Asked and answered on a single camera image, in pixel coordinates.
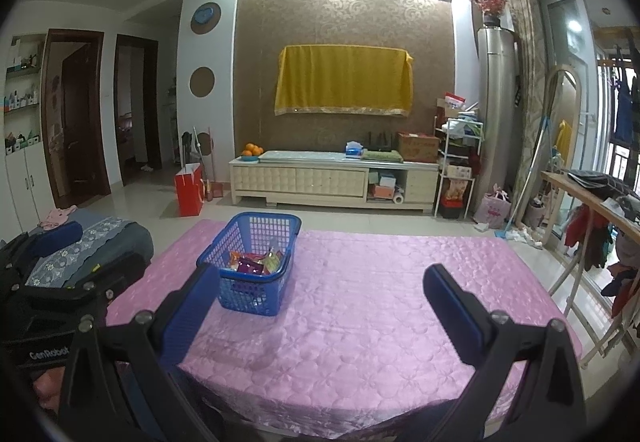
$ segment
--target pink tablecloth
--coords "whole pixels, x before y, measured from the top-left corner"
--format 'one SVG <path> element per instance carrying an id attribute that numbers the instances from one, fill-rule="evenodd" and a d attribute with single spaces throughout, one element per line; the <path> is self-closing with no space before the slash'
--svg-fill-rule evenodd
<path id="1" fill-rule="evenodd" d="M 108 322 L 154 310 L 222 226 L 203 220 L 154 259 Z M 278 316 L 214 303 L 180 367 L 256 424 L 326 438 L 388 432 L 402 414 L 459 396 L 473 373 L 422 294 L 431 263 L 488 310 L 538 325 L 562 319 L 504 240 L 303 231 Z M 492 417 L 506 412 L 521 375 L 516 365 Z"/>

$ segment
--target recessed spotlight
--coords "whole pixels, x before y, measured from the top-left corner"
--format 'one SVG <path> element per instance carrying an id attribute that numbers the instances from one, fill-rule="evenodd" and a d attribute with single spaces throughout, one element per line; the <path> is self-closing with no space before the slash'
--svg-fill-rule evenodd
<path id="1" fill-rule="evenodd" d="M 577 21 L 575 21 L 575 19 L 572 19 L 571 21 L 569 21 L 566 24 L 566 26 L 572 32 L 575 32 L 575 33 L 582 32 L 582 25 L 580 23 L 578 23 Z"/>

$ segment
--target gray bedsheet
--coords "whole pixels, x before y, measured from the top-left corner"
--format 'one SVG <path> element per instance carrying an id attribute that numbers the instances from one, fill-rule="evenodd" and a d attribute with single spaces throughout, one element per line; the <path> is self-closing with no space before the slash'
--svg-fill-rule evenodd
<path id="1" fill-rule="evenodd" d="M 69 221 L 82 225 L 82 239 L 40 260 L 27 285 L 72 286 L 97 266 L 104 266 L 126 252 L 140 254 L 150 262 L 154 255 L 151 234 L 143 226 L 122 218 L 104 217 L 84 209 L 71 213 Z"/>

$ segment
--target flower vase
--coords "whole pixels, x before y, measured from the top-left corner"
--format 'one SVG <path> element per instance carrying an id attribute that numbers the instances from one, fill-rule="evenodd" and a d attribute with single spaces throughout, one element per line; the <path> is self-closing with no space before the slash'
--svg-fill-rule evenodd
<path id="1" fill-rule="evenodd" d="M 485 12 L 482 15 L 482 22 L 484 23 L 484 26 L 487 27 L 500 27 L 500 18 L 495 14 Z"/>

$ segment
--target screw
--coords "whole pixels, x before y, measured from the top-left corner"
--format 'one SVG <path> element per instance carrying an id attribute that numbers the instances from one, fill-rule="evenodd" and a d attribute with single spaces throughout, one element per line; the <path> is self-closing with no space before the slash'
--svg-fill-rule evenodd
<path id="1" fill-rule="evenodd" d="M 136 323 L 139 325 L 145 325 L 154 318 L 154 313 L 151 310 L 141 310 L 135 316 Z"/>
<path id="2" fill-rule="evenodd" d="M 80 324 L 78 325 L 78 330 L 80 330 L 83 334 L 85 334 L 89 330 L 91 330 L 93 327 L 94 327 L 94 322 L 89 319 L 85 319 L 84 321 L 80 321 Z"/>
<path id="3" fill-rule="evenodd" d="M 499 325 L 505 324 L 509 319 L 509 314 L 507 314 L 504 310 L 494 310 L 491 312 L 491 319 L 498 323 Z"/>
<path id="4" fill-rule="evenodd" d="M 565 324 L 559 319 L 552 319 L 551 321 L 549 321 L 549 324 L 554 330 L 557 330 L 558 332 L 564 332 L 564 329 L 566 328 Z"/>

